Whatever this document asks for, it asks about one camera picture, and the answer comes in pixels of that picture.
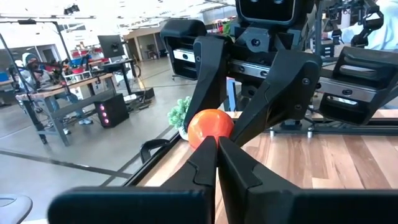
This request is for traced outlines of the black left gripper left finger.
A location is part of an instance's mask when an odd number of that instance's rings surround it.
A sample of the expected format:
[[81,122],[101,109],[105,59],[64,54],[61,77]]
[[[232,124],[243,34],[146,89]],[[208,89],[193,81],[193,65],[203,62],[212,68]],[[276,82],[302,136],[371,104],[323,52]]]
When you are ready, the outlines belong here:
[[213,224],[217,141],[206,137],[158,187],[76,187],[56,196],[49,224]]

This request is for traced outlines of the green potted plant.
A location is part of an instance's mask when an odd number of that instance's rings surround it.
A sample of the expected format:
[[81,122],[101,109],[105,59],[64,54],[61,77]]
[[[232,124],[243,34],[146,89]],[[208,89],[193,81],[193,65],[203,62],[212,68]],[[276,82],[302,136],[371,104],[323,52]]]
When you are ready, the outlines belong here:
[[188,134],[184,129],[184,120],[191,102],[191,97],[186,96],[177,100],[177,104],[168,112],[169,125],[173,126],[182,139],[188,140]]

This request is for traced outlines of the black monitor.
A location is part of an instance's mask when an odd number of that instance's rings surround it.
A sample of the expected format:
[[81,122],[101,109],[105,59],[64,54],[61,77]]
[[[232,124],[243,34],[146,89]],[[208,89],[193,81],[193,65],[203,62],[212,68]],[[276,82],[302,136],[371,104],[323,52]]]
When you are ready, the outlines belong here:
[[98,35],[98,40],[105,58],[124,55],[123,42],[119,35]]

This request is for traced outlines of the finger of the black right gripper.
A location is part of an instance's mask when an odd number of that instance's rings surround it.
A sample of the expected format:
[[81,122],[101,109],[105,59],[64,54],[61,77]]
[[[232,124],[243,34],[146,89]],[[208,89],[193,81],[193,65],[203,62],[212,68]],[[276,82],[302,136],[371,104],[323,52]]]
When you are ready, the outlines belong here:
[[230,140],[243,146],[285,120],[300,120],[320,78],[322,59],[315,54],[280,50],[257,92],[236,120]]
[[187,131],[193,117],[206,109],[217,109],[226,99],[230,37],[222,35],[199,36],[193,45],[198,75],[185,119]]

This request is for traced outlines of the black aluminium table frame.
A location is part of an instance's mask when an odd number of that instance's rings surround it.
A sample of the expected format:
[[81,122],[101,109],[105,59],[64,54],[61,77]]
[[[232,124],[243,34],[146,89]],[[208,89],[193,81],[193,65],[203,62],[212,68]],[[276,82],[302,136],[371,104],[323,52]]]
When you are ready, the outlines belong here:
[[[299,124],[287,124],[285,121],[277,124],[267,130],[271,137],[275,134],[306,134],[308,138],[312,138],[315,134],[342,134],[342,135],[365,135],[365,136],[398,136],[398,117],[385,117],[384,112],[388,110],[379,110],[376,112],[369,122],[365,125],[355,126],[353,124],[335,121],[324,118],[320,114],[308,115],[302,119]],[[175,147],[175,145],[183,142],[178,131],[167,139],[170,141],[168,146],[151,150],[151,158],[142,165],[138,170],[123,184],[124,186],[133,186],[139,184],[145,179],[151,170]]]

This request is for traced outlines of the small orange toy fruit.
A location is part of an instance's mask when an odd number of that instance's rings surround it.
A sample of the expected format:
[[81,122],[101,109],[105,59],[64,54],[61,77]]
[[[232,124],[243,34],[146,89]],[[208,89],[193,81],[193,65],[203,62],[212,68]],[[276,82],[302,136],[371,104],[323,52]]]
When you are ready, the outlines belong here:
[[197,113],[187,129],[188,142],[196,149],[206,137],[213,136],[216,141],[221,137],[230,137],[234,128],[233,119],[218,109],[206,109]]

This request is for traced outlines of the black background rig frame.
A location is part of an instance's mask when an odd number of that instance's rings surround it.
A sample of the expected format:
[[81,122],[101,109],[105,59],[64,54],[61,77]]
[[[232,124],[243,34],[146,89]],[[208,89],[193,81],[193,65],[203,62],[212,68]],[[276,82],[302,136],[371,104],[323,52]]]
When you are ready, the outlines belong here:
[[[65,51],[65,53],[66,53],[66,55],[67,55],[68,61],[71,60],[70,54],[69,54],[68,49],[67,49],[67,45],[66,45],[66,43],[65,43],[65,41],[64,41],[62,32],[61,32],[61,30],[60,30],[59,27],[58,27],[58,22],[57,22],[57,21],[36,21],[36,20],[34,20],[34,19],[17,19],[17,20],[15,20],[15,19],[14,19],[14,20],[8,19],[8,20],[5,20],[5,21],[0,21],[0,24],[5,24],[5,23],[10,23],[10,24],[12,24],[12,23],[18,23],[19,25],[36,25],[37,23],[44,23],[44,24],[45,24],[45,23],[52,23],[52,24],[55,26],[56,30],[57,30],[57,34],[58,34],[58,36],[59,36],[59,38],[60,38],[60,40],[61,40],[61,43],[62,43],[63,48],[64,48],[64,51]],[[10,58],[10,61],[12,62],[12,68],[15,69],[15,71],[17,72],[17,74],[18,74],[18,76],[19,76],[19,79],[22,80],[22,82],[23,82],[23,84],[24,84],[24,88],[25,88],[25,90],[26,90],[26,94],[27,94],[28,100],[29,100],[29,101],[32,101],[32,99],[30,98],[30,95],[29,95],[29,94],[30,94],[29,89],[28,89],[29,83],[27,83],[27,82],[25,81],[24,77],[23,77],[23,76],[21,75],[21,73],[20,73],[20,69],[24,69],[24,70],[25,70],[26,68],[25,68],[25,67],[18,67],[18,66],[17,66],[17,64],[15,63],[14,58],[13,58],[13,56],[12,56],[12,54],[11,54],[11,51],[9,50],[9,47],[7,46],[6,41],[4,40],[4,37],[2,36],[1,33],[0,33],[0,41],[2,42],[2,44],[3,44],[3,46],[4,46],[5,50],[6,50],[6,52],[7,52],[7,54],[8,54],[8,56],[9,56],[9,58]],[[66,92],[67,94],[70,94],[70,93],[71,93],[71,92],[70,92],[70,88],[68,87],[68,83],[67,83],[66,79],[61,75],[61,72],[63,71],[63,62],[60,62],[60,63],[57,63],[57,64],[51,64],[51,63],[47,63],[47,62],[41,62],[40,64],[58,67],[58,72],[59,72],[58,83],[61,85],[61,89],[62,89],[64,92]]]

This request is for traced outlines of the gray metal table frame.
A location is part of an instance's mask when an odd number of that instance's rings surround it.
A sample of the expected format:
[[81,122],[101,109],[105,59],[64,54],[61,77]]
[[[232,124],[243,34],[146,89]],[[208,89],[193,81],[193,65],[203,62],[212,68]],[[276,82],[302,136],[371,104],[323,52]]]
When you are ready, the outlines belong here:
[[[90,96],[80,100],[78,103],[66,105],[61,107],[59,110],[54,110],[52,108],[50,99],[52,96],[59,94],[59,93],[70,93],[71,89],[76,89],[82,86],[91,87],[92,84],[101,82],[104,83],[107,89],[103,90],[102,92],[95,93],[93,91],[90,92]],[[95,111],[91,110],[86,112],[82,116],[78,116],[76,118],[72,118],[72,120],[67,121],[66,123],[63,122],[63,118],[79,109],[83,109],[89,105],[94,104],[97,101],[105,100],[109,97],[116,95],[116,89],[113,83],[113,74],[105,73],[96,77],[92,78],[85,78],[80,81],[67,83],[66,85],[55,85],[52,87],[44,88],[40,92],[25,92],[16,95],[16,100],[21,101],[23,108],[25,109],[27,115],[29,116],[30,120],[32,121],[36,133],[39,135],[40,140],[43,144],[47,144],[47,136],[48,135],[55,135],[58,136],[65,146],[69,145],[67,136],[63,132],[63,128],[65,125],[74,124],[81,119],[87,118],[93,114]],[[42,102],[44,104],[44,112],[45,115],[48,116],[49,120],[53,124],[51,128],[46,128],[41,120],[37,117],[35,110],[33,109],[33,105],[35,102]]]

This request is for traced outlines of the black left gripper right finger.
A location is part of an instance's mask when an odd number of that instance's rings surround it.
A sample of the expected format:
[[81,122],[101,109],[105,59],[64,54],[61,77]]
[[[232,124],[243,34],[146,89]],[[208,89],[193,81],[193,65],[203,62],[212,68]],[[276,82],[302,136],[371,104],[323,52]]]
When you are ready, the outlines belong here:
[[398,190],[302,189],[219,139],[229,224],[398,224]]

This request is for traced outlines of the black computer tower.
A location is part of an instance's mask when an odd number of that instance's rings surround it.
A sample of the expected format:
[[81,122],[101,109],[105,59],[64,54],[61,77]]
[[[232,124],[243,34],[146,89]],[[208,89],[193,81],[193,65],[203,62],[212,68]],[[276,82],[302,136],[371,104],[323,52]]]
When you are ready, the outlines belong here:
[[121,93],[94,102],[100,123],[104,128],[114,128],[129,118],[129,112]]

